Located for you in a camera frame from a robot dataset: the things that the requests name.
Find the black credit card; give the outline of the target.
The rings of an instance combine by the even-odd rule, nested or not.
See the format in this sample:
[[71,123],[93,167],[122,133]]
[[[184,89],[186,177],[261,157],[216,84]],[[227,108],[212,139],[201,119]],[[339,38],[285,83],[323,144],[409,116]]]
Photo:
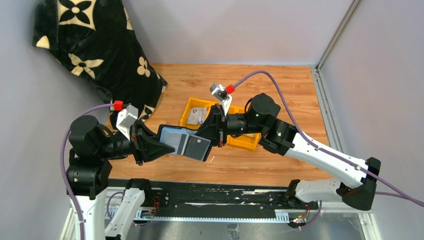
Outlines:
[[211,141],[209,139],[191,135],[188,138],[183,155],[197,161],[205,162],[210,151],[210,144]]

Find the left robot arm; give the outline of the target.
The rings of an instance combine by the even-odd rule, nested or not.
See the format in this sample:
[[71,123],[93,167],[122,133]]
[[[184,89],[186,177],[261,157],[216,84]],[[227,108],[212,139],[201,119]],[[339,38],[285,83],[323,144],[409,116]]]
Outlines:
[[155,216],[162,199],[153,193],[148,179],[132,178],[117,212],[105,225],[110,161],[133,155],[137,164],[142,165],[172,153],[175,150],[172,146],[161,143],[141,121],[131,126],[130,137],[126,137],[120,132],[112,133],[92,115],[77,118],[65,139],[72,146],[65,180],[78,240],[126,239],[142,205],[150,208],[148,219]]

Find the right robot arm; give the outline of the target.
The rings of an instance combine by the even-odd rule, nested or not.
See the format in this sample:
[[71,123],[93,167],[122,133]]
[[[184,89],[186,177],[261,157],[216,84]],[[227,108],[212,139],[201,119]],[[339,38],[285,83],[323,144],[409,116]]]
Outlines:
[[343,202],[356,210],[369,211],[376,195],[381,161],[348,156],[316,141],[278,119],[280,110],[265,93],[251,98],[245,113],[225,114],[223,107],[215,104],[195,135],[208,139],[211,147],[221,148],[228,136],[260,134],[258,144],[266,151],[301,160],[332,175],[326,180],[292,180],[285,194],[289,204]]

